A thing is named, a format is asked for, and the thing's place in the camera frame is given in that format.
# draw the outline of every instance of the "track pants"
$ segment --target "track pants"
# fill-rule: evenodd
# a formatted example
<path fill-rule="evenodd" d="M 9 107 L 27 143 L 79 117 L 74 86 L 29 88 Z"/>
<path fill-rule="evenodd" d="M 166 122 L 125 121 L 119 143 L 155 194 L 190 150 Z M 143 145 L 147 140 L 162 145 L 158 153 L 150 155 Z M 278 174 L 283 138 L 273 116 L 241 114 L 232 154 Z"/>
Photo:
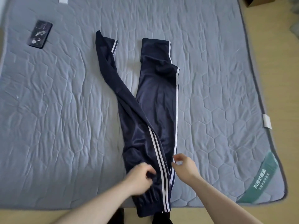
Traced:
<path fill-rule="evenodd" d="M 178 72 L 172 64 L 170 42 L 142 39 L 141 70 L 136 98 L 117 73 L 114 53 L 117 40 L 96 33 L 96 50 L 100 71 L 118 99 L 123 131 L 123 158 L 129 172 L 146 162 L 157 174 L 153 185 L 133 201 L 139 217 L 169 212 L 175 173 L 171 167 L 177 145 Z"/>

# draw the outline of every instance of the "left hand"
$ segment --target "left hand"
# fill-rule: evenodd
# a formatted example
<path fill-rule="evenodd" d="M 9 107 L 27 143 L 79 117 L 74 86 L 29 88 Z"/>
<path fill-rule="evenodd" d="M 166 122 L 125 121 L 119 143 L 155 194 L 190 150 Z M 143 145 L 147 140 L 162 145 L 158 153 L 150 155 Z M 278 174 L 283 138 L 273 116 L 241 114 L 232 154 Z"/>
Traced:
<path fill-rule="evenodd" d="M 125 180 L 130 196 L 145 193 L 152 185 L 152 180 L 147 178 L 147 172 L 156 174 L 155 169 L 146 163 L 140 163 L 129 171 Z"/>

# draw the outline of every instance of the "white tag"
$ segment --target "white tag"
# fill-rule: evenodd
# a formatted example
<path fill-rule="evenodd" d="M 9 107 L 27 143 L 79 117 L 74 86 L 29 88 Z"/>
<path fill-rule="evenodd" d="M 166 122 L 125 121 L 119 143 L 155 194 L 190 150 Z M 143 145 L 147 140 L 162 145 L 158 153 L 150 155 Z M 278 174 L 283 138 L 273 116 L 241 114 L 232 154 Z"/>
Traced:
<path fill-rule="evenodd" d="M 68 0 L 59 0 L 59 3 L 67 4 Z"/>
<path fill-rule="evenodd" d="M 272 129 L 270 117 L 266 114 L 263 114 L 263 120 L 264 120 L 264 127 Z"/>

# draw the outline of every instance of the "hand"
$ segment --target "hand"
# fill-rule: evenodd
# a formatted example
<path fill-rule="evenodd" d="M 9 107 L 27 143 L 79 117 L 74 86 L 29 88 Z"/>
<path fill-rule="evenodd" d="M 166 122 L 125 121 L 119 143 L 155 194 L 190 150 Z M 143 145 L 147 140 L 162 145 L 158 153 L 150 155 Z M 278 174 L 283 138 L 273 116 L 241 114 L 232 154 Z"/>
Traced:
<path fill-rule="evenodd" d="M 140 163 L 129 171 L 124 182 L 127 184 L 130 196 L 141 195 L 152 185 L 152 180 L 147 178 L 147 172 L 156 174 L 155 169 L 146 163 Z"/>
<path fill-rule="evenodd" d="M 173 158 L 176 162 L 183 162 L 181 165 L 177 165 L 176 163 L 172 162 L 171 165 L 174 168 L 179 179 L 184 183 L 190 186 L 195 178 L 204 181 L 197 170 L 195 162 L 190 157 L 187 157 L 184 154 L 180 153 L 174 155 Z"/>

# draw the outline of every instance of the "green label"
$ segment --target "green label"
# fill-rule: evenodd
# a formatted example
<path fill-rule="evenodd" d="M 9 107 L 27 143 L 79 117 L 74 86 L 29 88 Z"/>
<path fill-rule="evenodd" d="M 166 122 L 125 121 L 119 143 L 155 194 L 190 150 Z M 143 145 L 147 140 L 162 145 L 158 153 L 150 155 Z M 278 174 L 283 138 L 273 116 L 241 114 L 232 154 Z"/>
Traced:
<path fill-rule="evenodd" d="M 276 169 L 278 167 L 278 162 L 274 157 L 272 152 L 269 152 L 261 167 L 255 176 L 253 182 L 245 193 L 237 200 L 237 203 L 254 203 L 267 188 L 270 183 Z"/>

